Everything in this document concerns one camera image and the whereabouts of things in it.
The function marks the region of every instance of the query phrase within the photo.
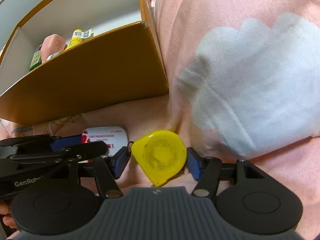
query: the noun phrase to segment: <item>yellow tape measure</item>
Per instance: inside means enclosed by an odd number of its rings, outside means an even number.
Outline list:
[[[187,149],[170,131],[149,133],[132,145],[132,154],[151,182],[159,187],[183,168]]]

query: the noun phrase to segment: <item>pink fabric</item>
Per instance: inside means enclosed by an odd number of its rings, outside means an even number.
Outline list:
[[[120,125],[128,131],[129,139],[135,141],[153,130],[166,129],[178,133],[187,147],[192,146],[204,156],[235,161],[236,156],[221,143],[217,129],[206,130],[195,124],[192,103],[179,87],[181,74],[194,61],[202,38],[214,28],[239,29],[248,18],[272,27],[279,15],[288,12],[320,26],[319,8],[320,0],[156,0],[157,32],[170,85],[169,95],[121,103],[34,127],[2,120],[0,139],[43,133],[69,136],[89,126]],[[302,200],[304,211],[297,232],[307,240],[320,233],[319,148],[320,138],[307,138],[252,159]],[[134,158],[117,183],[124,193],[130,187],[152,184]],[[82,184],[96,190],[93,180],[83,179]],[[191,192],[195,184],[184,169],[165,187],[185,186]],[[227,186],[221,183],[219,191]]]

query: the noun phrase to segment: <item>pink blanket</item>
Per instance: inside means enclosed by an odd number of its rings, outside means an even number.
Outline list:
[[[251,159],[302,200],[297,232],[320,233],[320,0],[153,0],[170,94],[34,127],[6,120],[0,139],[69,136],[120,125],[130,140],[172,130],[203,156]],[[132,158],[124,193],[151,182]],[[94,183],[84,180],[95,191]],[[196,182],[187,169],[165,186]],[[227,187],[221,184],[219,191]],[[0,213],[8,213],[0,204]],[[12,225],[10,216],[7,224]]]

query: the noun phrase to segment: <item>brown box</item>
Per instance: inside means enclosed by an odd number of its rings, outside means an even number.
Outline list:
[[[29,73],[46,36],[68,43],[90,28],[94,38]],[[24,125],[167,93],[150,0],[43,0],[0,53],[0,118]]]

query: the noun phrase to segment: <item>bottle label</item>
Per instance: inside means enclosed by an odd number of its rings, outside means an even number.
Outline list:
[[[89,38],[92,34],[92,29],[86,31],[86,32],[78,32],[78,31],[74,31],[73,32],[73,35],[72,35],[72,38],[74,37],[78,37],[78,38],[81,38],[81,39],[86,39],[86,38]]]

